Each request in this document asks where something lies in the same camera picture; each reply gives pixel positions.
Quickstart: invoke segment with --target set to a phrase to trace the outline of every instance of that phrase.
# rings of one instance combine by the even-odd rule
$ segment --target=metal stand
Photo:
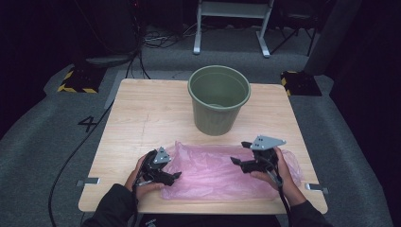
[[[263,56],[268,58],[270,56],[270,52],[266,46],[264,35],[273,3],[274,0],[269,0],[268,4],[203,2],[202,0],[199,0],[194,54],[198,55],[201,52],[201,16],[242,17],[263,19],[262,28],[260,31],[256,31],[256,36],[257,40],[259,41]]]

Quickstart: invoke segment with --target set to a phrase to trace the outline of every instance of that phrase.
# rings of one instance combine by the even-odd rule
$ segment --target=pink plastic bag
[[[239,146],[188,146],[176,142],[175,148],[168,148],[172,161],[165,172],[183,174],[172,186],[165,186],[162,198],[165,200],[246,200],[274,199],[278,192],[268,183],[244,174],[230,157],[241,161],[253,160],[248,148]],[[283,155],[294,182],[301,184],[302,173],[294,155],[283,150]]]

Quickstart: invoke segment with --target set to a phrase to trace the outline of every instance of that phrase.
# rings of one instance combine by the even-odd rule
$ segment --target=hand
[[[142,156],[138,160],[138,163],[136,164],[136,168],[130,174],[130,176],[128,177],[128,179],[124,185],[130,191],[132,191],[132,184],[136,179],[136,175],[138,174],[138,172],[140,170],[139,168],[141,167],[142,163],[144,162],[145,157],[146,157],[146,155]],[[165,185],[162,183],[148,183],[148,184],[145,184],[142,186],[137,186],[136,187],[136,199],[138,199],[140,201],[141,198],[148,192],[161,189],[161,188],[163,188],[163,186],[165,186]]]
[[[275,147],[274,151],[277,154],[278,171],[279,171],[280,177],[283,179],[283,183],[287,183],[287,184],[294,183],[294,181],[292,180],[291,174],[289,172],[286,160],[283,157],[282,151],[278,147]],[[267,173],[253,171],[253,172],[251,172],[251,176],[255,177],[256,179],[259,179],[259,180],[269,183],[274,189],[278,190],[276,182]]]
[[[298,186],[292,180],[291,173],[289,172],[286,160],[284,160],[283,153],[279,148],[274,148],[274,151],[278,157],[278,171],[280,177],[283,179],[283,193],[288,200],[288,204],[293,206],[305,202],[306,198],[304,194],[302,194]],[[251,176],[269,183],[276,190],[278,189],[275,181],[267,173],[254,171],[251,172]]]

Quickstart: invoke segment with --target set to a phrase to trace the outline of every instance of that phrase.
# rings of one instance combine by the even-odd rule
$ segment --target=person's right hand
[[[288,169],[288,165],[286,163],[286,160],[284,160],[282,151],[278,147],[274,147],[274,151],[277,154],[278,171],[279,171],[281,178],[283,179],[283,183],[287,183],[287,184],[293,183],[291,174]],[[267,173],[253,171],[253,172],[251,172],[251,176],[255,177],[256,179],[259,179],[259,180],[269,183],[276,190],[278,189],[276,182]]]
[[[283,180],[283,192],[284,196],[288,200],[288,204],[292,206],[306,201],[305,196],[302,194],[298,186],[292,180],[291,173],[289,172],[286,160],[284,160],[282,151],[277,147],[274,148],[274,151],[276,152],[278,157],[278,162],[277,162],[278,172]],[[256,179],[269,183],[276,190],[278,189],[276,182],[267,173],[253,171],[251,172],[251,176]]]

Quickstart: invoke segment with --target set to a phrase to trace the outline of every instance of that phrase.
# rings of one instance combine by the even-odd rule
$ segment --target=green bucket
[[[248,80],[235,69],[210,65],[195,71],[188,81],[197,128],[222,135],[233,126],[241,107],[251,96]]]

